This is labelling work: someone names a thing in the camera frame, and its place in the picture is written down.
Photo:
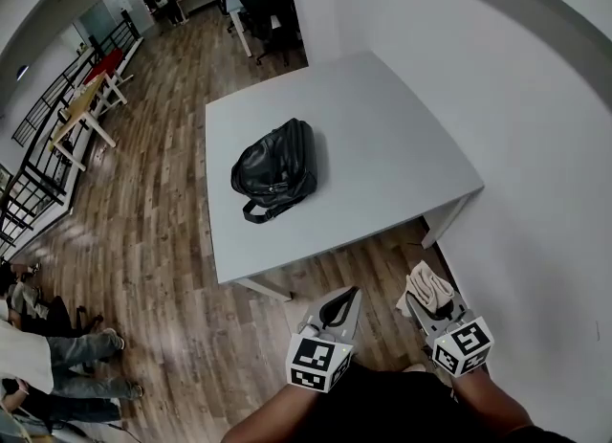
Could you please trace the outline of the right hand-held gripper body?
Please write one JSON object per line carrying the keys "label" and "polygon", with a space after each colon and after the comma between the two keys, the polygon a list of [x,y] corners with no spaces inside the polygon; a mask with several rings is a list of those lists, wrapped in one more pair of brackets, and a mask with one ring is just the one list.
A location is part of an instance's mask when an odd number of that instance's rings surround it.
{"label": "right hand-held gripper body", "polygon": [[431,360],[454,378],[484,364],[493,347],[491,330],[471,310],[460,310],[454,319],[434,321],[423,329]]}

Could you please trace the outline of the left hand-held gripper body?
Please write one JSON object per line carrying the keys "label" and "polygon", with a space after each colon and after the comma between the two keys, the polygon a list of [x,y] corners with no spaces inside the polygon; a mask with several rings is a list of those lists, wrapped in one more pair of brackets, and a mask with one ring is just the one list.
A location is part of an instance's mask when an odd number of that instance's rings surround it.
{"label": "left hand-held gripper body", "polygon": [[355,328],[323,328],[301,322],[286,357],[287,382],[316,392],[329,392],[346,372],[355,351]]}

